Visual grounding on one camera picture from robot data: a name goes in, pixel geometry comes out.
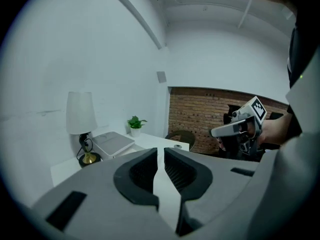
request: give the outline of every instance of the white wall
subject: white wall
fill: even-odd
[[[167,84],[233,90],[288,103],[285,40],[277,42],[230,24],[175,22],[167,34]]]
[[[93,135],[124,134],[133,115],[155,134],[163,125],[156,118],[162,54],[118,0],[29,1],[0,64],[0,163],[14,197],[32,205],[53,187],[50,167],[75,155],[66,132],[69,91],[92,92]]]

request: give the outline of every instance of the person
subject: person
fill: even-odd
[[[289,46],[287,70],[290,80],[290,88],[300,78],[313,57],[319,45],[319,4],[318,0],[268,0],[283,4],[288,7],[296,17],[295,27],[292,31]],[[252,133],[252,125],[248,125],[248,132]],[[282,145],[287,140],[300,135],[301,128],[289,106],[287,114],[276,120],[265,120],[261,126],[261,135],[258,137],[258,145],[263,143]],[[220,138],[219,146],[225,147]]]

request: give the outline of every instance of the black chair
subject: black chair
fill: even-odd
[[[184,143],[189,143],[189,151],[191,151],[196,143],[196,136],[187,130],[176,130],[174,132],[171,132],[168,134],[165,139],[170,140],[174,136],[179,136],[180,135],[180,142]]]

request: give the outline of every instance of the ceiling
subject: ceiling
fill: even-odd
[[[246,10],[249,0],[159,0],[161,2],[164,14],[167,16],[169,22],[175,20],[170,8],[184,5],[207,5],[235,9],[237,11],[244,12]],[[284,6],[278,3],[269,2],[266,0],[252,0],[252,4],[248,10],[248,14],[254,15],[261,20],[264,20],[280,30],[286,36],[290,37],[292,29],[295,25],[295,17],[291,16],[286,19],[282,10]],[[216,20],[214,15],[211,15],[212,20]],[[194,20],[199,20],[199,16],[196,15]]]

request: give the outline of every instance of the white table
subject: white table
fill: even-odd
[[[183,150],[188,151],[189,144],[145,133],[141,133],[139,137],[132,137],[130,134],[125,136],[134,140],[135,144],[121,152],[117,157],[129,155],[132,152],[144,149],[157,148],[158,171],[153,179],[153,194],[159,197],[159,214],[173,230],[176,230],[181,196],[165,171],[164,148],[173,148],[175,145],[180,145]],[[81,170],[81,167],[76,157],[52,166],[50,171],[53,186],[57,186],[79,170]]]

